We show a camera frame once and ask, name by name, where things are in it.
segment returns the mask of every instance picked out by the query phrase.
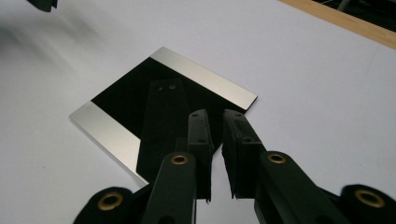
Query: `brown wood edge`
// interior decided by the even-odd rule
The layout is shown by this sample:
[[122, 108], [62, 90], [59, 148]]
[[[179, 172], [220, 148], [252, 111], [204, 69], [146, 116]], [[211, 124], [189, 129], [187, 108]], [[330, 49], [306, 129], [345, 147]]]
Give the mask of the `brown wood edge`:
[[396, 33], [311, 0], [279, 0], [358, 35], [396, 49]]

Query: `white strip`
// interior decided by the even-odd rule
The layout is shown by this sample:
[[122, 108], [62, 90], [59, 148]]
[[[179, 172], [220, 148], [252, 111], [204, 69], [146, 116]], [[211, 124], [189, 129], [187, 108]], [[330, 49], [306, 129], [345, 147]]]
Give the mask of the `white strip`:
[[161, 48], [153, 53], [150, 58], [179, 72], [245, 110], [248, 110], [257, 98], [254, 93], [214, 74], [170, 49]]
[[70, 119], [81, 126], [140, 180], [146, 184], [148, 183], [136, 172], [140, 146], [138, 137], [134, 136], [134, 134], [91, 101], [71, 114]]

